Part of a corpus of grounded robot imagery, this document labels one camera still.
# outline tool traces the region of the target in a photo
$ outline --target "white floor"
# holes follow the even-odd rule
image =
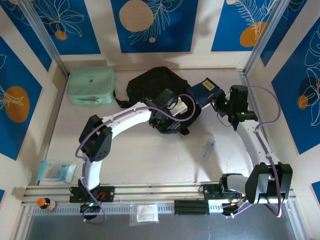
[[[239,73],[234,70],[194,69],[174,71],[191,86],[206,77],[213,80],[224,91],[231,85],[240,85]],[[143,71],[116,72],[116,96],[126,100],[128,81]],[[50,147],[48,161],[77,163],[72,183],[81,176],[82,161],[76,159],[78,139],[88,118],[94,114],[109,116],[122,111],[113,101],[105,105],[74,105],[65,94],[58,114]],[[190,134],[160,134],[141,123],[112,140],[111,152],[103,161],[100,182],[102,184],[162,184],[218,181],[222,173],[249,175],[252,163],[242,140],[232,127],[223,126],[212,107],[201,112],[199,118],[189,127]],[[208,161],[200,153],[210,136],[216,144]],[[57,183],[42,181],[41,185]]]

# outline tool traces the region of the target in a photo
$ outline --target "metal linear rail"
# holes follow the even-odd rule
[[[199,192],[199,187],[203,184],[218,184],[218,182],[116,184],[112,185],[115,187],[113,204],[173,203],[174,200],[184,199],[204,200],[204,195]],[[69,203],[70,187],[76,186],[28,186],[22,199],[22,206],[35,206],[37,199],[43,197],[55,200],[58,204],[74,205],[75,203]],[[220,204],[229,203],[230,199],[217,200],[215,202],[219,202]]]

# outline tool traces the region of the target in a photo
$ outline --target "white wall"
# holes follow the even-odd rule
[[[26,186],[37,174],[48,121],[58,89],[61,89],[65,80],[56,71],[54,64],[51,64],[49,72],[45,70],[1,7],[0,23],[0,36],[42,86],[18,159],[14,161],[0,154],[0,189],[6,191],[0,209],[0,239],[7,240],[14,227]]]
[[[101,55],[115,70],[243,68],[251,51],[211,52],[225,0],[199,0],[191,52],[121,53],[110,0],[85,0]],[[63,55],[62,60],[101,59],[101,55]]]
[[[271,81],[319,17],[319,0],[308,0],[267,66],[264,67],[260,59],[257,61],[249,74],[250,83],[272,90]],[[260,91],[255,96],[262,120],[274,119],[278,109],[277,104],[271,101],[272,97]],[[320,180],[320,145],[299,155],[283,114],[276,124],[266,127],[266,132],[280,161],[289,163],[293,168],[291,186],[312,239],[320,239],[320,205],[311,188],[312,183]]]

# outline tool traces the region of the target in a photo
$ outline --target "beige circle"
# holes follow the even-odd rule
[[[15,4],[15,5],[18,5],[18,0],[8,0],[10,3],[12,4]]]
[[[131,32],[146,30],[154,22],[151,8],[141,0],[126,2],[120,9],[119,17],[124,28]]]
[[[232,5],[235,4],[237,0],[225,0],[227,4]]]

